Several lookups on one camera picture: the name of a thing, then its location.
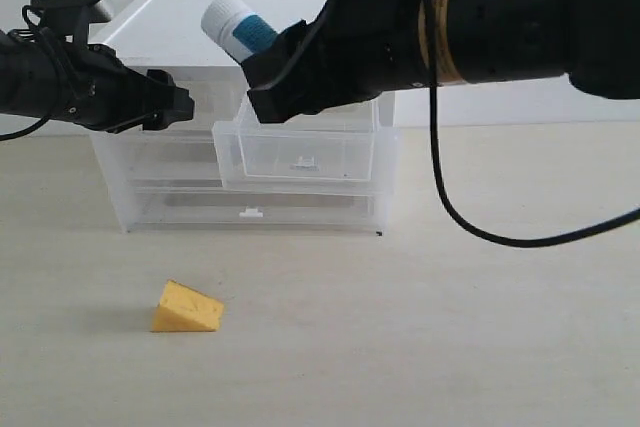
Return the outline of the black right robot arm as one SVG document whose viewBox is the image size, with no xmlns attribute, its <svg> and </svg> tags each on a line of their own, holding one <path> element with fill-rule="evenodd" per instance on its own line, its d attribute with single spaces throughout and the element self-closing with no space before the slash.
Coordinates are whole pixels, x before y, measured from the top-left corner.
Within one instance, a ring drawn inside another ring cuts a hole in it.
<svg viewBox="0 0 640 427">
<path fill-rule="evenodd" d="M 258 119 L 395 91 L 567 76 L 639 96 L 639 0 L 326 0 L 241 64 Z"/>
</svg>

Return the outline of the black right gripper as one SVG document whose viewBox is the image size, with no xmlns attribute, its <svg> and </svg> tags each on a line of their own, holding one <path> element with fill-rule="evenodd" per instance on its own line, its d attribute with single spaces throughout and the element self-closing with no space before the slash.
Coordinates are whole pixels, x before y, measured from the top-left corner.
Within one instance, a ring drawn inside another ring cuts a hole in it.
<svg viewBox="0 0 640 427">
<path fill-rule="evenodd" d="M 243 61 L 261 124 L 368 101 L 440 79 L 434 0 L 326 0 L 310 23 Z"/>
</svg>

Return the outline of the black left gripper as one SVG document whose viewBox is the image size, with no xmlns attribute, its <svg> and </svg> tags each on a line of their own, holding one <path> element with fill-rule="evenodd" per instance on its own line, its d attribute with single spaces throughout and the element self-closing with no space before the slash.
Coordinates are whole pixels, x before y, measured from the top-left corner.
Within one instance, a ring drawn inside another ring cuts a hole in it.
<svg viewBox="0 0 640 427">
<path fill-rule="evenodd" d="M 55 41 L 47 46 L 54 67 L 49 120 L 73 123 L 91 131 L 125 131 L 141 126 L 161 131 L 194 117 L 189 91 L 160 69 L 148 69 L 150 102 L 163 108 L 150 116 L 145 107 L 146 81 L 103 44 L 76 46 Z"/>
</svg>

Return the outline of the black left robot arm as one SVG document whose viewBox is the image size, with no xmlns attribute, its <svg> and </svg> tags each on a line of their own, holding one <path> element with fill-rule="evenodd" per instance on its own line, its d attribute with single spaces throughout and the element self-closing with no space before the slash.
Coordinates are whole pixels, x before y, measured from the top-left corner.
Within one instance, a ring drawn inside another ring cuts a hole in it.
<svg viewBox="0 0 640 427">
<path fill-rule="evenodd" d="M 195 102 L 163 70 L 142 74 L 105 45 L 76 45 L 42 28 L 1 36 L 1 112 L 121 133 L 190 121 Z"/>
</svg>

